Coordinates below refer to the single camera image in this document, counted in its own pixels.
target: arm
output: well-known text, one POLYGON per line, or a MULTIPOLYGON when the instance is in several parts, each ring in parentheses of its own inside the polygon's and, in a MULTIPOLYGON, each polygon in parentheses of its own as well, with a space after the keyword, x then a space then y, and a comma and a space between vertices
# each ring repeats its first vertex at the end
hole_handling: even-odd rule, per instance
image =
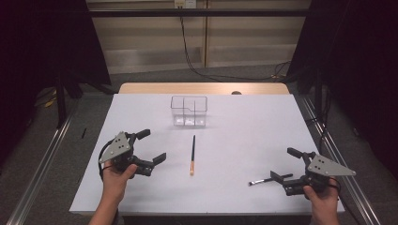
MULTIPOLYGON (((336 186, 336 181, 329 180, 336 186)), ((328 187, 323 193, 316 193, 312 187, 305 186, 304 192, 311 201, 313 207, 313 223, 316 225, 338 225, 337 200, 339 197, 336 188, 328 187)))
POLYGON ((119 173, 110 161, 105 162, 102 197, 90 225, 112 224, 117 207, 123 200, 127 181, 136 170, 136 165, 130 165, 123 173, 119 173))

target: transparent box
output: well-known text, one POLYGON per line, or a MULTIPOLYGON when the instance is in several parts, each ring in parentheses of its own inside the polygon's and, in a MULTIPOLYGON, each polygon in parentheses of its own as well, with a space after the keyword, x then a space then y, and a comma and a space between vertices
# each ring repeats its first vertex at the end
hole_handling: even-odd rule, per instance
POLYGON ((171 102, 175 126, 205 126, 207 97, 173 96, 171 102))

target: gray floor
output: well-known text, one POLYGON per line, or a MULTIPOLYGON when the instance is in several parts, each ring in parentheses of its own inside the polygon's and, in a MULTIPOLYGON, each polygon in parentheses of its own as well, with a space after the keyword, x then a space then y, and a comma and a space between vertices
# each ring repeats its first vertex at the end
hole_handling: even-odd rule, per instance
MULTIPOLYGON (((205 74, 238 76, 250 78, 266 78, 274 74, 274 67, 218 67, 198 69, 205 74)), ((245 82, 240 79, 218 78, 223 82, 245 82)), ((113 86, 117 90, 125 82, 213 82, 205 77, 192 73, 188 69, 121 74, 112 77, 113 86)), ((274 82, 263 80, 256 82, 274 82)), ((31 204, 26 205, 25 217, 19 224, 85 224, 89 217, 73 215, 69 207, 80 184, 85 166, 91 156, 92 149, 100 134, 100 129, 109 106, 111 96, 105 96, 95 89, 83 85, 84 96, 69 99, 69 110, 75 108, 75 114, 54 154, 50 170, 43 174, 43 181, 31 204)), ((296 85, 288 84, 289 91, 296 94, 296 85)), ((302 104, 304 97, 296 95, 298 105, 305 119, 310 118, 302 104)), ((56 103, 49 108, 37 106, 36 114, 30 127, 24 133, 20 143, 13 150, 0 177, 0 224, 6 224, 29 185, 35 171, 46 154, 57 124, 56 103)), ((338 104, 332 101, 329 111, 328 130, 346 164, 357 172, 356 181, 368 198, 381 224, 398 223, 398 183, 384 166, 373 156, 369 144, 353 132, 354 126, 344 115, 338 104)), ((315 143, 319 143, 319 134, 314 124, 309 124, 315 143)), ((360 220, 357 204, 350 197, 347 188, 342 195, 348 207, 360 220)), ((342 224, 356 224, 348 212, 340 215, 342 224)))

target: cable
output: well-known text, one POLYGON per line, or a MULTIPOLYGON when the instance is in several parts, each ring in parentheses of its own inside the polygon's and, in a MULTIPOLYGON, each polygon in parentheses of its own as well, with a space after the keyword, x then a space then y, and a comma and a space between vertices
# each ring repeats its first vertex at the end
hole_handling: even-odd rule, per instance
POLYGON ((280 63, 280 64, 278 64, 277 66, 275 66, 275 68, 274 68, 274 77, 275 78, 278 78, 278 74, 279 74, 279 72, 281 72, 281 70, 284 68, 284 66, 286 66, 286 65, 288 65, 288 64, 290 64, 292 61, 287 61, 287 62, 284 62, 284 63, 280 63))
MULTIPOLYGON (((198 71, 193 67, 193 65, 192 65, 192 63, 191 63, 190 56, 189 56, 189 54, 188 54, 187 42, 186 42, 186 39, 185 39, 184 19, 183 19, 182 17, 180 17, 179 19, 180 19, 180 22, 181 22, 182 37, 183 37, 183 39, 184 39, 185 59, 186 59, 186 61, 187 61, 188 67, 191 69, 192 72, 196 73, 197 75, 199 75, 199 76, 201 76, 201 77, 204 77, 204 78, 207 78, 207 79, 213 80, 213 81, 215 81, 215 82, 219 82, 219 83, 222 83, 222 81, 220 81, 220 80, 218 80, 218 79, 215 79, 214 77, 216 77, 216 78, 232 78, 232 79, 240 79, 240 80, 248 80, 248 81, 265 81, 265 80, 269 80, 269 79, 275 79, 275 75, 274 75, 274 76, 270 76, 270 77, 266 77, 266 78, 242 78, 242 77, 224 76, 224 75, 206 75, 206 74, 203 74, 203 73, 198 72, 198 71)), ((279 64, 279 65, 282 65, 282 64, 285 65, 285 64, 287 64, 287 63, 290 63, 290 61, 285 62, 285 63, 281 63, 281 64, 279 64)))

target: white table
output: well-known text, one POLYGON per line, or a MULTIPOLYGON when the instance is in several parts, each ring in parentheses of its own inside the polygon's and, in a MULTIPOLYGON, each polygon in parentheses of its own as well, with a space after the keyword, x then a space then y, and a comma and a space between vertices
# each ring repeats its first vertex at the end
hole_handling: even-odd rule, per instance
MULTIPOLYGON (((304 173, 304 162, 287 147, 316 150, 291 95, 221 96, 208 98, 207 126, 173 126, 173 95, 114 96, 84 178, 70 212, 92 215, 102 183, 97 160, 100 149, 115 134, 150 128, 152 134, 134 145, 134 154, 150 160, 166 152, 167 159, 150 177, 129 181, 119 205, 121 215, 299 215, 310 214, 302 195, 287 197, 276 182, 248 187, 248 182, 278 174, 304 173), (190 176, 192 136, 196 136, 195 174, 190 176)), ((339 203, 338 212, 344 209, 339 203)))

